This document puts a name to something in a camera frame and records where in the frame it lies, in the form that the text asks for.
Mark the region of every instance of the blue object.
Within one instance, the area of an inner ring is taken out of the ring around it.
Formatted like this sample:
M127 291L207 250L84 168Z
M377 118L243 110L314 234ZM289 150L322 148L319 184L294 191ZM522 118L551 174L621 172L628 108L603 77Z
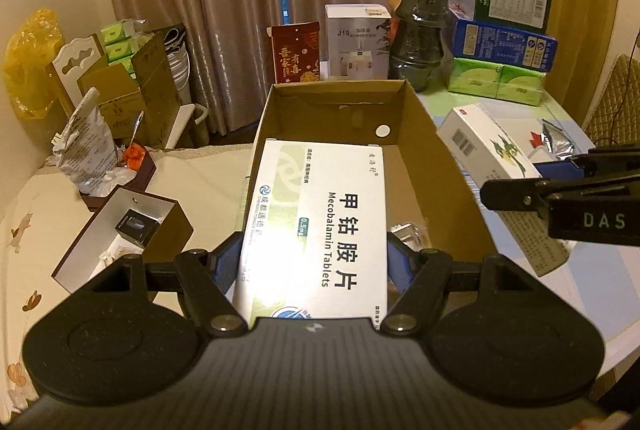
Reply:
M575 166L571 161L549 161L545 163L534 163L536 170L545 179L555 181L577 181L584 179L584 170Z
M446 35L454 57L509 64L548 73L556 57L558 41L550 36L507 26L485 24L451 10Z

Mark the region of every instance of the plastic bag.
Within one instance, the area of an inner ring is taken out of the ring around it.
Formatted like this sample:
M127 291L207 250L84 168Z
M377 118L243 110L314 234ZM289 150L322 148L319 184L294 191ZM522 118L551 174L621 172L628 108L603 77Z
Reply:
M22 120L42 120L56 101L47 64L65 45L58 16L41 8L14 33L4 52L4 84Z

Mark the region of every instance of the table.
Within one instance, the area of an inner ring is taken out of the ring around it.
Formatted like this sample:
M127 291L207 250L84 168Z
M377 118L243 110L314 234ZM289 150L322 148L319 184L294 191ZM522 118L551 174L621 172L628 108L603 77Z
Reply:
M418 96L436 125L442 123L453 107L480 103L523 150L530 147L530 131L540 132L543 119L561 127L580 152L593 147L577 123L546 92L538 107L449 93L444 87ZM475 188L479 203L478 188L472 182L470 185ZM533 275L498 215L479 205L498 251ZM618 365L640 346L640 248L578 243L564 266L540 280L600 330L606 342L601 373Z

